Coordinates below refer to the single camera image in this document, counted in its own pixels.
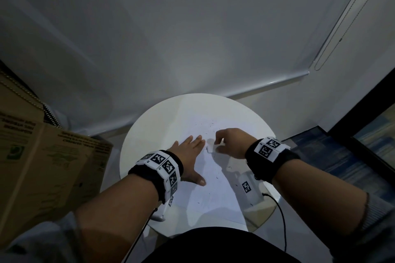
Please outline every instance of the forearm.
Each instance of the forearm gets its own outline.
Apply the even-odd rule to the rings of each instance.
[[[75,214],[86,260],[120,262],[157,204],[152,182],[131,174],[79,207]]]
[[[328,247],[350,234],[363,218],[364,191],[301,160],[283,164],[272,182]]]

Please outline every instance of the qr code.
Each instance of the qr code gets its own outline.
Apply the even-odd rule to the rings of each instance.
[[[249,192],[249,191],[251,191],[251,187],[249,186],[249,184],[248,184],[247,181],[245,181],[245,182],[242,184],[242,186],[243,186],[244,191],[245,191],[246,193]]]
[[[153,154],[155,154],[155,153],[147,154],[147,155],[145,155],[143,158],[141,158],[140,160],[148,159],[148,158],[150,158]]]
[[[269,148],[268,146],[263,145],[263,147],[259,150],[259,154],[265,158],[268,158],[272,151],[273,151],[272,148]]]
[[[170,186],[173,186],[174,183],[177,182],[177,175],[175,174],[175,172],[171,174],[169,180],[170,180]]]
[[[172,196],[177,190],[177,182],[171,187],[170,189],[170,195]]]
[[[170,163],[170,161],[166,161],[162,164],[162,167],[166,170],[166,172],[170,175],[172,171],[174,171],[175,167]]]
[[[277,148],[279,145],[281,145],[278,141],[275,140],[269,140],[266,145],[271,146],[273,148]]]
[[[171,203],[173,202],[174,196],[171,196],[170,200],[169,200],[169,207],[171,207]]]
[[[164,161],[165,158],[163,156],[160,156],[159,154],[155,154],[154,157],[151,158],[151,161],[157,163],[157,164],[161,164],[162,161]]]

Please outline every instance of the person's left hand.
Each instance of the person's left hand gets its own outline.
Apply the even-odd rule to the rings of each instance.
[[[178,144],[178,141],[175,141],[171,148],[167,150],[177,155],[184,166],[184,173],[181,176],[182,181],[188,181],[200,186],[205,186],[205,179],[195,171],[196,157],[200,154],[201,150],[203,150],[205,140],[201,139],[201,135],[196,137],[194,141],[192,140],[193,136],[191,135],[180,145]]]

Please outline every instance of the person's right forearm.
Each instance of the person's right forearm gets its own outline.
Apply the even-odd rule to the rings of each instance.
[[[361,222],[366,193],[339,178],[294,159],[284,163],[273,185],[329,248]]]

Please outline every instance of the black cable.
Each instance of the black cable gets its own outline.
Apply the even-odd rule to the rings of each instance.
[[[129,256],[130,256],[130,253],[131,253],[131,251],[132,251],[132,250],[134,249],[134,247],[136,246],[136,244],[137,244],[137,241],[139,241],[139,239],[140,239],[140,237],[141,237],[141,234],[144,232],[144,230],[145,230],[145,227],[148,225],[148,222],[149,222],[149,220],[151,219],[151,216],[152,216],[152,214],[154,214],[154,212],[156,212],[157,210],[158,210],[158,208],[155,208],[155,210],[154,210],[154,211],[152,211],[152,213],[151,213],[150,217],[147,219],[147,222],[145,223],[145,225],[144,225],[143,229],[141,230],[141,232],[140,232],[139,236],[138,236],[138,237],[137,237],[137,239],[134,241],[134,244],[131,246],[131,248],[130,248],[130,250],[129,250],[129,252],[128,252],[128,254],[127,254],[126,258],[125,258],[125,260],[123,261],[123,263],[126,263],[126,261],[128,260],[128,258],[129,258]]]
[[[282,210],[281,210],[281,207],[280,207],[280,205],[279,205],[279,203],[274,199],[274,197],[272,197],[270,194],[262,194],[263,196],[268,196],[268,197],[271,197],[272,198],[272,200],[277,204],[277,206],[279,207],[279,210],[280,210],[280,212],[281,212],[281,215],[282,215],[282,222],[283,222],[283,224],[284,224],[284,252],[287,252],[287,233],[286,233],[286,229],[285,229],[285,218],[284,218],[284,214],[283,214],[283,212],[282,212]]]

